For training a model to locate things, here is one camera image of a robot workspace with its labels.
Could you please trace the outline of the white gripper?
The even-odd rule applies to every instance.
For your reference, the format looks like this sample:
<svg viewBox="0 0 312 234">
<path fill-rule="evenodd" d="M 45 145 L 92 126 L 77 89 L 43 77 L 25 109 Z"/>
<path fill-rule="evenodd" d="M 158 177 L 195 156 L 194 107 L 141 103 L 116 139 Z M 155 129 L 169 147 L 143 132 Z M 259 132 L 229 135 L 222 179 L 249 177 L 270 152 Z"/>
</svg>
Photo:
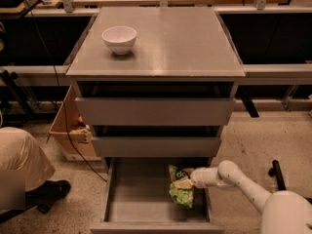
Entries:
<svg viewBox="0 0 312 234">
<path fill-rule="evenodd" d="M 194 184 L 196 188 L 208 188 L 210 186 L 216 186 L 220 181 L 217 168 L 204 167 L 195 169 L 191 173 L 190 179 L 176 180 L 174 187 L 176 189 L 191 189 Z"/>
</svg>

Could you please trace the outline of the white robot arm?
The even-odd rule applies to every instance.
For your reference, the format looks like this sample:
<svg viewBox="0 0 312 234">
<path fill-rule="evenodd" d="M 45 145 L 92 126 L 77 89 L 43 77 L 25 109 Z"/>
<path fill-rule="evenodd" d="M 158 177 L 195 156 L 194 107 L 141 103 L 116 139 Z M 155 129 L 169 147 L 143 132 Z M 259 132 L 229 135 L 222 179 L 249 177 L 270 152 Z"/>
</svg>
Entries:
<svg viewBox="0 0 312 234">
<path fill-rule="evenodd" d="M 311 203 L 290 190 L 271 193 L 247 177 L 232 161 L 212 168 L 184 168 L 169 165 L 169 193 L 174 203 L 191 209 L 194 190 L 235 187 L 261 214 L 260 234 L 312 234 Z"/>
</svg>

